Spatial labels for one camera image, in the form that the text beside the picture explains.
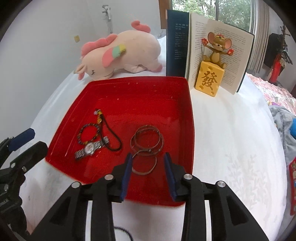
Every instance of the green foliage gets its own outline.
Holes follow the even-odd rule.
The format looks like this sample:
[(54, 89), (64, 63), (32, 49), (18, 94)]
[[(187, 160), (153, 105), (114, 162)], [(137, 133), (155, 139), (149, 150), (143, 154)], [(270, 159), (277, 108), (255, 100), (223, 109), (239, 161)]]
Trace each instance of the green foliage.
[[(249, 31), (251, 0), (219, 0), (219, 21)], [(173, 9), (215, 19), (215, 0), (172, 0)]]

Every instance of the mouse figurine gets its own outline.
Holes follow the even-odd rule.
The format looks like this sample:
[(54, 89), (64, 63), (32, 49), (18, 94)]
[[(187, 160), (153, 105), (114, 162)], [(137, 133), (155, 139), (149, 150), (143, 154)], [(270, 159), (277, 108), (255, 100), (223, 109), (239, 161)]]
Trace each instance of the mouse figurine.
[(209, 48), (213, 51), (210, 57), (203, 55), (203, 61), (205, 62), (212, 62), (213, 64), (217, 64), (222, 69), (225, 69), (227, 67), (227, 63), (221, 62), (220, 54), (227, 54), (229, 56), (233, 55), (234, 50), (229, 49), (232, 45), (232, 41), (229, 38), (225, 38), (222, 34), (214, 34), (213, 32), (209, 32), (207, 39), (202, 39), (203, 46)]

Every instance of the silver bolt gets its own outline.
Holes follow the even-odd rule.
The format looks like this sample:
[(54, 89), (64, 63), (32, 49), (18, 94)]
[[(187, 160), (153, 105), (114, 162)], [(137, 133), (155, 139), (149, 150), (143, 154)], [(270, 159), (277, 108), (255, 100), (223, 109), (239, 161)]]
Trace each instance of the silver bolt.
[(193, 177), (192, 177), (192, 175), (191, 174), (185, 174), (184, 176), (184, 179), (186, 179), (186, 180), (191, 180)]
[(226, 186), (226, 183), (223, 182), (223, 181), (219, 181), (217, 184), (218, 184), (218, 186), (221, 187), (221, 188), (223, 188), (223, 187)]
[(5, 184), (5, 185), (4, 185), (4, 191), (7, 192), (8, 189), (9, 189), (9, 185), (8, 185), (8, 184)]
[(112, 174), (107, 174), (106, 176), (105, 176), (105, 179), (106, 180), (112, 180), (114, 178), (114, 176), (112, 175)]
[(73, 187), (73, 188), (78, 188), (78, 187), (80, 187), (80, 183), (79, 183), (79, 182), (73, 182), (73, 183), (71, 184), (71, 187)]

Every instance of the silver watch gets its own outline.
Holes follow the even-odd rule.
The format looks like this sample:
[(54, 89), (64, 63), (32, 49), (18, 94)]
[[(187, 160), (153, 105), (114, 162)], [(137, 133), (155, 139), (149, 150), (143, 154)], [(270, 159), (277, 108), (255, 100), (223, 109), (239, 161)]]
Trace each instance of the silver watch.
[[(105, 136), (103, 139), (105, 143), (109, 143), (109, 139), (107, 136)], [(104, 142), (102, 140), (96, 142), (89, 142), (85, 145), (83, 149), (75, 152), (75, 159), (79, 160), (85, 156), (92, 156), (96, 150), (104, 146)]]

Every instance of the pink unicorn plush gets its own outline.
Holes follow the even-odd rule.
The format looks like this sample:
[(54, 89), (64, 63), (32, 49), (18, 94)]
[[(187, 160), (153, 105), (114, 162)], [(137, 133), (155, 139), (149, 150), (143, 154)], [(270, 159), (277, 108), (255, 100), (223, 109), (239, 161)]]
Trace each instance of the pink unicorn plush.
[(93, 80), (109, 79), (115, 69), (125, 69), (131, 73), (144, 70), (160, 72), (158, 61), (160, 44), (150, 34), (150, 27), (134, 21), (131, 26), (136, 30), (124, 31), (118, 35), (88, 42), (81, 49), (81, 64), (74, 73), (78, 79), (87, 73)]

